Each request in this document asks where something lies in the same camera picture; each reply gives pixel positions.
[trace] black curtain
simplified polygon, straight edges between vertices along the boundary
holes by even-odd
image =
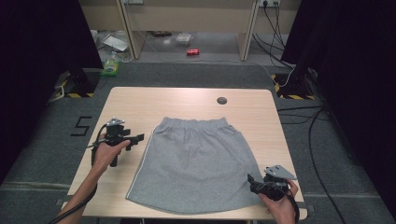
[[[102,62],[78,0],[0,1],[0,30],[1,183],[29,144],[59,75],[81,76]]]
[[[349,153],[396,218],[396,1],[303,0],[282,60],[318,72]]]

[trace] wall socket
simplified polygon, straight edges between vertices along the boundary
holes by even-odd
[[[267,1],[267,7],[279,7],[280,0],[260,0],[260,7],[264,7],[264,1]]]

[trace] human arm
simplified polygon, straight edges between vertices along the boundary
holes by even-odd
[[[290,185],[291,196],[294,197],[298,191],[298,187],[293,181],[287,180]],[[267,205],[267,213],[271,213],[277,224],[295,224],[294,208],[287,197],[283,197],[279,201],[273,201],[264,194],[259,193],[260,199]]]
[[[61,210],[58,216],[69,211],[70,209],[74,208],[88,198],[88,196],[95,189],[99,178],[107,170],[108,165],[114,160],[114,158],[118,154],[120,154],[121,150],[127,147],[130,143],[131,142],[129,140],[126,140],[114,147],[111,147],[106,143],[101,143],[99,145],[99,148],[97,148],[96,150],[93,167],[79,186],[76,193],[67,203],[67,205]],[[70,216],[60,220],[58,223],[79,223],[84,209],[85,205],[78,209],[76,212],[72,213]]]

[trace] round hole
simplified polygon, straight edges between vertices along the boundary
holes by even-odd
[[[219,97],[219,98],[218,98],[218,103],[219,103],[219,105],[225,105],[225,104],[227,104],[227,98],[225,98],[225,97]]]

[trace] gray skirt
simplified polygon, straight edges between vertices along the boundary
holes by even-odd
[[[164,118],[126,198],[177,214],[229,211],[261,202],[248,174],[262,179],[247,141],[225,118]]]

